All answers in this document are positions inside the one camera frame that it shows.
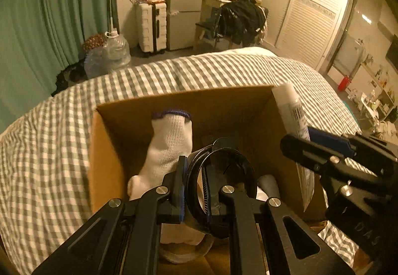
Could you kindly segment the white tube with barcode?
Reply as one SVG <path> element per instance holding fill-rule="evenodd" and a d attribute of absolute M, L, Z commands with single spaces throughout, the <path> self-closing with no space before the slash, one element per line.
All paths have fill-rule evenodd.
<path fill-rule="evenodd" d="M 272 93 L 287 133 L 310 140 L 303 106 L 294 85 L 291 82 L 281 84 L 274 87 Z M 314 173 L 298 163 L 296 166 L 303 201 L 303 211 L 306 211 L 314 195 Z"/>

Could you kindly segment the black round jar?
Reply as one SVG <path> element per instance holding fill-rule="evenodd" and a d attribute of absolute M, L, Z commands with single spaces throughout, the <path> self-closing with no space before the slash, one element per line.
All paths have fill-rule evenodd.
<path fill-rule="evenodd" d="M 185 175 L 186 223 L 218 239 L 228 237 L 226 206 L 219 199 L 224 186 L 257 193 L 254 168 L 235 140 L 220 137 L 188 156 Z"/>

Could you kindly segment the white knit glove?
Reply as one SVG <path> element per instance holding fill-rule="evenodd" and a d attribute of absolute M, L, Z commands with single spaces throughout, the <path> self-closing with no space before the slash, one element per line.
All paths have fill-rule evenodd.
<path fill-rule="evenodd" d="M 130 200 L 141 198 L 160 186 L 163 177 L 174 172 L 180 156 L 192 153 L 192 121 L 182 110 L 166 110 L 152 118 L 153 137 L 143 167 L 128 181 Z M 163 224 L 160 232 L 160 256 L 173 264 L 184 264 L 204 257 L 211 249 L 211 235 L 196 230 L 192 221 Z"/>

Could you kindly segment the red fire extinguisher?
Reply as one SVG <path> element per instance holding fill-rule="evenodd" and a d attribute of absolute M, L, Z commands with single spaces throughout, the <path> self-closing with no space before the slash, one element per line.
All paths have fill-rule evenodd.
<path fill-rule="evenodd" d="M 346 91 L 346 89 L 347 89 L 347 87 L 350 85 L 350 83 L 351 83 L 351 79 L 350 79 L 350 77 L 348 76 L 348 75 L 345 75 L 344 77 L 343 77 L 343 79 L 341 80 L 341 82 L 339 83 L 339 85 L 338 85 L 338 91 L 339 92 L 344 92 L 344 91 Z"/>

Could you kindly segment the brown cardboard box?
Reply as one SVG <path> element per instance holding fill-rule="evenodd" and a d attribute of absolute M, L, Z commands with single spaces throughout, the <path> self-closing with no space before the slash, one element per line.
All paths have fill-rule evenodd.
<path fill-rule="evenodd" d="M 311 221 L 324 219 L 326 208 L 319 183 L 314 184 L 314 196 L 303 211 L 297 163 L 285 157 L 280 147 L 282 138 L 289 133 L 268 86 L 177 92 L 98 106 L 88 171 L 93 215 L 111 199 L 132 201 L 128 181 L 144 165 L 153 137 L 152 118 L 166 110 L 189 113 L 192 153 L 220 137 L 235 140 L 238 150 L 254 168 L 256 181 L 263 175 L 273 175 L 280 200 L 308 226 Z M 164 260 L 158 249 L 156 274 L 231 274 L 229 237 L 213 239 L 204 257 L 184 264 Z"/>

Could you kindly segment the grey checkered bed blanket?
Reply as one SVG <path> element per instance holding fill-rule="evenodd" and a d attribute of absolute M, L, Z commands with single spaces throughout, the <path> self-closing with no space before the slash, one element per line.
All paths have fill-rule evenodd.
<path fill-rule="evenodd" d="M 322 75 L 258 47 L 123 69 L 40 103 L 1 135 L 1 239 L 11 263 L 20 274 L 31 274 L 88 220 L 88 149 L 98 105 L 285 82 L 294 85 L 309 125 L 337 135 L 359 132 L 355 118 Z"/>

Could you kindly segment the black clothes pile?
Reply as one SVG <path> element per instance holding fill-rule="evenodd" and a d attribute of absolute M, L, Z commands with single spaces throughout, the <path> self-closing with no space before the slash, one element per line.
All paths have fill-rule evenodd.
<path fill-rule="evenodd" d="M 216 11 L 214 34 L 249 47 L 255 43 L 265 23 L 266 14 L 256 0 L 233 0 Z"/>

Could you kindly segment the white louvered wardrobe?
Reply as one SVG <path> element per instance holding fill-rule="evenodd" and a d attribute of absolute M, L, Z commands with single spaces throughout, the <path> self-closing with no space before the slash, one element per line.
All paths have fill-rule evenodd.
<path fill-rule="evenodd" d="M 262 0 L 268 9 L 264 45 L 315 70 L 324 63 L 349 0 Z"/>

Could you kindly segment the wooden chair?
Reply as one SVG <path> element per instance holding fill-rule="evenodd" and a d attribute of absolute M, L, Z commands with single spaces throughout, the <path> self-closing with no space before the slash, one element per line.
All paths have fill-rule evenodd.
<path fill-rule="evenodd" d="M 210 22 L 196 22 L 193 43 L 194 51 L 198 50 L 199 44 L 203 39 L 211 41 L 214 50 L 217 48 L 217 45 L 221 42 L 221 40 L 227 41 L 227 50 L 233 48 L 232 40 L 226 36 L 215 33 L 213 25 Z"/>

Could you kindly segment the clear water jug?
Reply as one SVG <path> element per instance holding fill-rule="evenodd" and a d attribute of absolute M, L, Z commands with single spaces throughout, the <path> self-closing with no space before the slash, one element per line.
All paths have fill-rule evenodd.
<path fill-rule="evenodd" d="M 106 43 L 103 46 L 104 65 L 108 73 L 124 69 L 131 63 L 130 46 L 116 28 L 105 33 Z"/>
<path fill-rule="evenodd" d="M 88 52 L 84 60 L 84 70 L 89 80 L 106 74 L 102 47 L 97 47 Z"/>

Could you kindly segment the vanity desk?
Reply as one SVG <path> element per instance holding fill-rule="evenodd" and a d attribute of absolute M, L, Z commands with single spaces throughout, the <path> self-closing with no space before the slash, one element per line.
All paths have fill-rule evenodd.
<path fill-rule="evenodd" d="M 236 0 L 202 0 L 199 22 L 208 20 L 218 8 L 226 3 Z M 255 0 L 255 4 L 262 5 L 262 0 Z"/>

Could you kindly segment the silver mini fridge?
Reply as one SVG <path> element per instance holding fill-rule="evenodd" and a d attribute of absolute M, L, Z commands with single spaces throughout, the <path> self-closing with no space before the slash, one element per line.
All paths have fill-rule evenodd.
<path fill-rule="evenodd" d="M 192 47 L 202 0 L 166 0 L 166 3 L 168 49 L 175 51 Z"/>

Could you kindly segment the white suitcase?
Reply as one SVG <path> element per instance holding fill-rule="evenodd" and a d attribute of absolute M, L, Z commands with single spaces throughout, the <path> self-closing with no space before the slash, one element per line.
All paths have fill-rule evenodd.
<path fill-rule="evenodd" d="M 140 0 L 135 5 L 138 41 L 144 53 L 167 48 L 167 4 L 165 0 Z"/>

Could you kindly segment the green curtain left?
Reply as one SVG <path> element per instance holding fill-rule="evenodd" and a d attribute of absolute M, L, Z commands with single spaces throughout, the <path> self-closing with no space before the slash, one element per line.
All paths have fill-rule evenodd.
<path fill-rule="evenodd" d="M 56 90 L 115 0 L 1 0 L 1 130 Z"/>

